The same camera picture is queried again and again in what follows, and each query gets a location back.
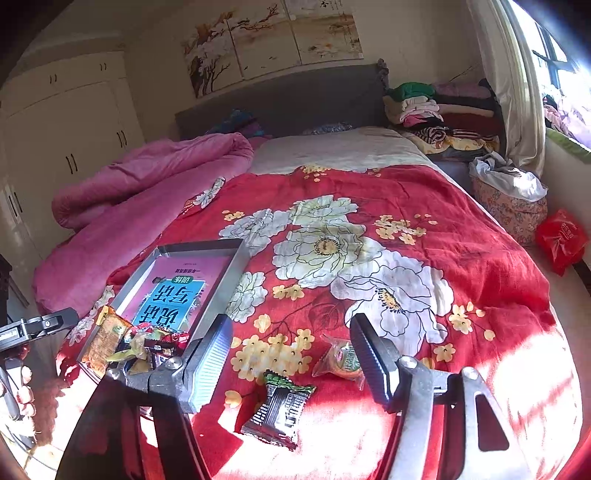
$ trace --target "cabinet door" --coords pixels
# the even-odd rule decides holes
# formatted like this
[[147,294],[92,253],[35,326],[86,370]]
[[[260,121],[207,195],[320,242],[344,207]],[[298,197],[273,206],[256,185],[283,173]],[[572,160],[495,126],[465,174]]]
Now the cabinet door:
[[4,128],[9,183],[42,258],[72,234],[57,224],[51,212],[55,192],[71,182],[75,173],[63,151],[58,112],[56,95],[11,116]]
[[6,82],[2,87],[4,117],[60,92],[61,72],[57,62],[31,69]]
[[119,79],[111,82],[117,107],[119,109],[119,122],[121,123],[121,135],[127,151],[144,145],[144,134],[139,126],[138,116],[135,113],[134,101],[131,98],[127,79]]
[[76,181],[125,154],[119,111],[108,83],[70,90],[59,99],[60,128],[66,136],[64,155],[72,161]]
[[122,51],[91,53],[55,63],[59,65],[62,92],[125,77]]

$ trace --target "green clothing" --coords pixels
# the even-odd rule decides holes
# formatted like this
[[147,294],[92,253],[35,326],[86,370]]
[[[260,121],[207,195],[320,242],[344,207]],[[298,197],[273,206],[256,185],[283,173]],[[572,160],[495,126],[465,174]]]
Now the green clothing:
[[388,89],[388,95],[392,97],[397,102],[402,102],[407,98],[412,97],[419,97],[424,95],[428,99],[433,98],[435,94],[435,88],[431,85],[427,85],[426,83],[418,83],[418,82],[407,82],[399,85],[395,89]]

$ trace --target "folded clothes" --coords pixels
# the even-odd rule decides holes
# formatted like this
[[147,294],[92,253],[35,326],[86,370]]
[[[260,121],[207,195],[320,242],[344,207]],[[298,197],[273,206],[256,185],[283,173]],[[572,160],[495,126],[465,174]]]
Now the folded clothes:
[[422,130],[423,128],[427,128],[427,127],[444,127],[444,126],[445,126],[445,124],[441,120],[439,120],[438,117],[431,116],[428,118],[424,118],[423,123],[415,124],[410,127],[406,127],[406,129],[409,130],[410,132],[414,132],[416,130]]
[[437,116],[443,120],[443,117],[437,113],[438,111],[439,105],[435,103],[435,100],[429,100],[425,103],[414,103],[404,109],[404,112],[400,114],[400,121],[397,123],[401,124],[409,115],[418,115],[423,118],[428,116]]
[[427,127],[422,130],[417,130],[414,134],[424,142],[436,145],[445,141],[447,137],[447,129],[445,127]]
[[[409,115],[416,115],[420,118],[429,118],[435,116],[439,120],[443,120],[443,117],[437,113],[439,106],[434,100],[427,100],[423,103],[415,103],[415,101],[409,101],[412,99],[413,98],[406,99],[403,103],[394,101],[389,95],[382,97],[382,100],[384,101],[384,110],[388,120],[390,120],[394,125],[401,124]],[[419,96],[415,97],[414,99],[426,99],[426,97]]]
[[495,114],[492,110],[483,110],[482,108],[474,108],[465,105],[450,105],[447,103],[439,104],[439,113],[442,115],[445,115],[446,113],[472,113],[474,115],[482,115],[488,118],[493,117]]
[[429,102],[429,99],[424,95],[419,95],[418,97],[405,98],[402,102],[400,102],[400,108],[402,109],[401,111],[404,112],[407,108],[413,105],[418,105],[427,102]]
[[427,123],[427,119],[423,118],[419,115],[408,115],[405,119],[404,122],[402,122],[402,125],[405,128],[409,128],[409,127],[413,127],[414,125],[418,125],[418,124],[425,124]]
[[433,88],[431,85],[427,85],[426,83],[406,82],[397,86],[395,89],[388,89],[387,93],[393,98],[393,100],[397,102],[402,102],[407,98],[421,95],[431,99],[435,93],[435,88]]
[[474,108],[482,108],[483,110],[495,110],[496,101],[493,97],[486,99],[482,98],[471,98],[462,96],[451,96],[451,95],[440,95],[436,93],[433,99],[437,103],[446,103],[448,105],[465,105]]
[[503,122],[494,117],[487,118],[471,113],[446,113],[443,115],[443,122],[447,127],[471,130],[481,135],[501,135],[503,133]]
[[433,83],[435,91],[440,95],[472,98],[490,98],[491,91],[473,82],[437,82]]
[[454,148],[455,150],[470,151],[479,150],[481,148],[486,149],[487,152],[499,150],[499,138],[498,137],[482,137],[478,139],[473,138],[460,138],[446,134],[445,139],[442,141],[435,141],[435,143],[429,143],[427,140],[434,141],[439,138],[434,138],[435,135],[441,135],[436,130],[425,132],[426,129],[418,131],[405,131],[399,130],[398,132],[404,137],[408,138],[413,142],[418,149],[425,155],[442,153],[448,148]]

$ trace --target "metal clamp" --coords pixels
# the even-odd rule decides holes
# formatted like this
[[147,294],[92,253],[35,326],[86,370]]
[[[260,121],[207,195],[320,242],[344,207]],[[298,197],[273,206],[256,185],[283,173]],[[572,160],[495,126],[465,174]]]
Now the metal clamp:
[[434,404],[446,406],[438,479],[533,479],[509,422],[475,368],[453,374],[401,356],[362,313],[352,318],[350,333],[374,400],[402,414],[378,479],[422,478]]

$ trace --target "windowsill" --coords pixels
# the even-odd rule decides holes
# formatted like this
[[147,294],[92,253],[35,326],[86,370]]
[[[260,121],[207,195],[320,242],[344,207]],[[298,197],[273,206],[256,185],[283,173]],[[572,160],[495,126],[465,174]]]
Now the windowsill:
[[591,164],[591,150],[576,140],[551,128],[546,128],[546,136],[581,162]]

